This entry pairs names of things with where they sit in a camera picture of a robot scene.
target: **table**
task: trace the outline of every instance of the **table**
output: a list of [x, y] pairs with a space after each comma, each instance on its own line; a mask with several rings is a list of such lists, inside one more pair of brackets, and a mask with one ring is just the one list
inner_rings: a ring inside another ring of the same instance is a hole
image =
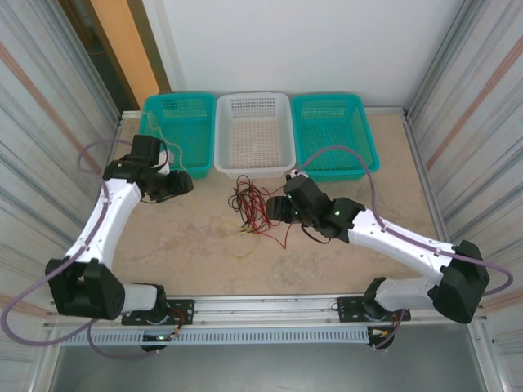
[[[139, 118], [123, 121], [121, 138], [131, 140]], [[369, 115], [381, 168], [374, 174], [381, 216], [422, 235], [435, 237], [402, 119]], [[128, 151], [118, 147], [119, 157]], [[241, 224], [227, 205], [234, 181], [212, 169], [194, 180], [194, 191], [161, 204], [140, 203], [131, 214], [114, 255], [113, 272], [123, 283], [157, 283], [169, 296], [279, 295], [363, 292], [377, 276], [418, 274], [375, 251], [332, 241], [310, 240], [298, 225], [290, 229], [287, 250], [259, 235], [226, 237]], [[284, 178], [255, 180], [269, 190]], [[347, 197], [370, 206], [364, 177], [353, 182], [320, 183], [330, 198]], [[271, 229], [283, 242], [287, 227]], [[246, 253], [247, 257], [238, 257]]]

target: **white basket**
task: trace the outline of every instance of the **white basket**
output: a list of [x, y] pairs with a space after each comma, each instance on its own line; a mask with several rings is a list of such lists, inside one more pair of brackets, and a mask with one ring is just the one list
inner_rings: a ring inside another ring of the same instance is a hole
[[221, 96], [217, 102], [214, 167], [229, 178], [280, 177], [296, 164], [293, 120], [285, 94]]

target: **mesh basket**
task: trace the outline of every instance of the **mesh basket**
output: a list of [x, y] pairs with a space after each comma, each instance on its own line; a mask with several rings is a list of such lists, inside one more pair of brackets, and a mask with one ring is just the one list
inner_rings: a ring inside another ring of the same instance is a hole
[[[369, 170], [379, 159], [361, 99], [352, 94], [298, 96], [291, 103], [298, 165], [330, 145], [343, 145], [361, 155]], [[358, 180], [365, 171], [346, 151], [328, 151], [305, 169], [315, 181]]]
[[171, 170], [204, 178], [212, 166], [216, 97], [204, 93], [162, 94], [145, 102], [140, 130], [165, 141]]
[[283, 176], [296, 163], [288, 97], [270, 92], [221, 96], [214, 149], [214, 166], [229, 178]]

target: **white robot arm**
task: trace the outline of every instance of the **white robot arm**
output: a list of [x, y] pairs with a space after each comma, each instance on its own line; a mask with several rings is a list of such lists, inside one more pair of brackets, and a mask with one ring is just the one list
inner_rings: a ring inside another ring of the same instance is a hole
[[[274, 221], [301, 223], [324, 237], [372, 248], [418, 271], [422, 278], [376, 278], [364, 294], [365, 311], [372, 319], [402, 309], [434, 307], [448, 319], [470, 323], [489, 283], [484, 266], [447, 255], [481, 259], [479, 249], [462, 241], [440, 243], [381, 219], [372, 210], [348, 198], [330, 200], [310, 178], [298, 175], [284, 186], [286, 196], [270, 198], [267, 214]], [[404, 241], [382, 227], [426, 245]]]
[[109, 193], [102, 191], [82, 233], [65, 253], [64, 259], [51, 259], [46, 274], [62, 265], [85, 247], [85, 240], [102, 214], [107, 211], [95, 236], [74, 263], [50, 279], [49, 287], [60, 314], [91, 319], [116, 319], [133, 310], [150, 312], [150, 319], [162, 319], [166, 312], [163, 287], [154, 284], [121, 284], [111, 273], [114, 251], [135, 206], [148, 195], [161, 203], [193, 189], [189, 175], [169, 171], [168, 152], [160, 151], [160, 140], [135, 136], [131, 153], [105, 169]]

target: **corrugated metal wall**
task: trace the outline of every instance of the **corrugated metal wall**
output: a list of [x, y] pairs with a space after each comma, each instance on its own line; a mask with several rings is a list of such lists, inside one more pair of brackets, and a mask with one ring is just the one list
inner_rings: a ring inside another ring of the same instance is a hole
[[[115, 133], [118, 113], [56, 1], [0, 7], [0, 307], [43, 276], [79, 234], [98, 194], [78, 173], [81, 147]], [[109, 147], [84, 165], [99, 170]], [[9, 317], [38, 338], [51, 299], [47, 287]], [[0, 390], [21, 390], [35, 351], [0, 333]]]
[[468, 2], [462, 17], [409, 116], [452, 240], [515, 274], [484, 306], [523, 390], [523, 2]]

